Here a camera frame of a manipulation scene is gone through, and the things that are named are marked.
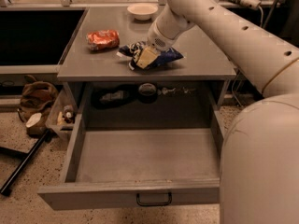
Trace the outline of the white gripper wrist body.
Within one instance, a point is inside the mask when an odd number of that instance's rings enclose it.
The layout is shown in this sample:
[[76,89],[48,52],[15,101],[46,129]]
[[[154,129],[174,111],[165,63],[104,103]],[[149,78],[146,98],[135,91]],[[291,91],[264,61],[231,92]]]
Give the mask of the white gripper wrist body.
[[149,28],[147,43],[157,50],[166,51],[176,43],[182,33],[193,26],[191,21],[177,15],[166,5]]

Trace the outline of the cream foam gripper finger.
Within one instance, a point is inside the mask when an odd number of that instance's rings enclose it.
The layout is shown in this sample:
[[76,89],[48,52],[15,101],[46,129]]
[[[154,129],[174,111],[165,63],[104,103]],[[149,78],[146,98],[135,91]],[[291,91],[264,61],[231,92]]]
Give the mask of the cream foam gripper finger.
[[154,47],[146,46],[141,51],[139,58],[136,62],[136,65],[139,68],[145,69],[147,68],[151,63],[153,63],[157,57],[160,55],[160,51],[157,50]]

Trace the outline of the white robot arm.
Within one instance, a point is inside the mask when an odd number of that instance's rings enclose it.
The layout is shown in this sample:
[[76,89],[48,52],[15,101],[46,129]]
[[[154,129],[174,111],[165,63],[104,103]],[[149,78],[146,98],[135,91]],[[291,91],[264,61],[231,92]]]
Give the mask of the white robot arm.
[[299,224],[299,50],[217,0],[166,0],[149,28],[152,60],[194,25],[263,96],[232,122],[221,148],[220,224]]

